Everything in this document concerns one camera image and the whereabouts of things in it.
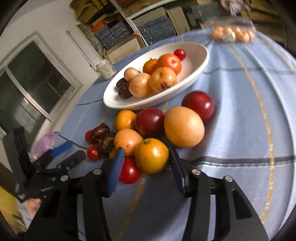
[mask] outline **silver bolt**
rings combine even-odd
[[[200,175],[200,174],[201,174],[201,171],[200,171],[199,169],[193,169],[193,170],[192,170],[192,173],[193,173],[194,175]]]
[[[61,181],[62,182],[65,182],[65,181],[67,181],[69,179],[69,177],[67,176],[67,175],[63,175],[63,176],[61,176]]]
[[[95,174],[95,175],[100,175],[101,173],[102,173],[102,170],[99,168],[93,170],[93,174]]]
[[[225,181],[227,181],[227,182],[232,182],[233,181],[233,178],[231,177],[231,176],[225,176]]]

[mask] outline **bowl rim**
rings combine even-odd
[[[168,46],[168,45],[175,45],[175,44],[178,44],[178,43],[180,43],[180,42],[177,42],[177,43],[170,43],[170,44],[167,44],[166,46]],[[182,80],[181,82],[179,82],[178,84],[176,84],[176,85],[174,85],[174,86],[172,86],[172,87],[170,87],[170,88],[168,88],[168,89],[166,89],[166,90],[164,90],[164,91],[162,91],[162,92],[160,92],[160,93],[157,93],[157,94],[155,94],[155,95],[153,95],[153,96],[150,96],[150,97],[148,97],[148,98],[146,98],[146,99],[144,99],[144,100],[140,100],[140,101],[138,101],[138,102],[136,102],[136,103],[132,103],[132,104],[127,104],[127,105],[118,105],[118,104],[111,104],[110,102],[108,103],[108,101],[106,100],[107,99],[107,97],[106,97],[106,90],[108,89],[108,87],[109,87],[109,85],[111,84],[111,82],[113,81],[113,79],[110,81],[110,83],[107,85],[107,87],[106,87],[106,89],[105,89],[105,91],[104,91],[104,95],[103,95],[103,102],[104,102],[104,104],[107,106],[107,107],[109,107],[109,108],[112,108],[112,109],[126,109],[126,108],[133,108],[133,107],[135,107],[135,106],[139,106],[139,105],[144,105],[144,104],[148,104],[148,103],[150,103],[150,102],[153,102],[153,101],[155,101],[155,100],[158,100],[158,99],[160,99],[160,98],[163,98],[163,97],[165,97],[165,96],[167,96],[167,95],[169,95],[169,94],[171,94],[171,93],[173,93],[173,92],[175,92],[177,89],[179,89],[181,86],[183,86],[183,85],[185,85],[185,84],[187,84],[188,82],[190,82],[191,80],[192,80],[192,76],[195,74],[195,73],[197,73],[197,72],[199,72],[201,69],[203,70],[204,68],[205,68],[205,66],[208,64],[208,62],[209,62],[209,59],[210,59],[210,55],[209,55],[209,51],[208,51],[208,49],[204,46],[204,45],[202,45],[202,44],[200,44],[200,43],[196,43],[196,42],[191,42],[191,41],[185,41],[185,42],[182,42],[182,43],[193,43],[193,44],[196,44],[196,45],[199,45],[199,46],[201,46],[202,48],[204,48],[205,49],[205,51],[206,51],[206,57],[205,57],[205,59],[204,59],[204,61],[202,62],[202,64],[195,70],[195,71],[193,71],[190,75],[188,75],[184,80]],[[153,50],[157,50],[157,49],[159,49],[159,48],[161,48],[161,47],[163,47],[163,45],[162,46],[159,46],[159,47],[157,47],[157,48],[155,48],[155,49],[153,49]],[[124,66],[116,75],[118,75],[126,66]]]

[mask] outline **can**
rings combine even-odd
[[[113,65],[107,59],[101,60],[96,65],[96,70],[97,72],[100,72],[103,75],[105,80],[111,78],[116,73],[116,70],[114,69]]]

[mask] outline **table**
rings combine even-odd
[[[232,176],[272,238],[296,204],[296,61],[259,32],[254,45],[224,44],[214,42],[205,29],[143,48],[114,67],[119,71],[152,49],[180,41],[205,45],[210,53],[209,64],[191,87],[156,107],[165,111],[181,105],[182,98],[192,90],[205,91],[213,98],[215,114],[205,125],[204,139],[196,147],[179,149],[178,153],[208,176]],[[56,145],[69,139],[74,149],[86,150],[87,130],[105,122],[115,131],[118,111],[108,109],[102,101],[109,82],[99,79],[87,90],[63,126]],[[164,137],[161,140],[171,146]],[[70,171],[70,176],[83,176],[101,163],[86,159]],[[178,192],[172,171],[165,170],[143,175],[132,185],[119,183],[114,195],[104,200],[104,206],[113,240],[177,241],[183,236],[190,200]],[[212,207],[209,240],[213,238],[214,210]],[[78,214],[81,224],[82,210],[78,209]]]

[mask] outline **white bowl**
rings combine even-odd
[[[173,87],[164,90],[158,94],[146,98],[130,97],[122,99],[118,96],[118,88],[116,83],[123,78],[124,71],[133,67],[139,71],[143,71],[143,65],[150,59],[158,59],[161,55],[166,53],[173,53],[176,49],[183,49],[186,52],[186,58],[181,61],[182,70],[177,76],[177,84]],[[140,110],[150,106],[160,104],[164,101],[181,93],[192,85],[198,75],[204,70],[209,62],[209,52],[207,48],[201,44],[194,42],[179,42],[172,43],[165,46],[153,49],[134,61],[125,66],[118,74],[111,80],[104,92],[104,104],[113,109],[127,109],[127,110]]]

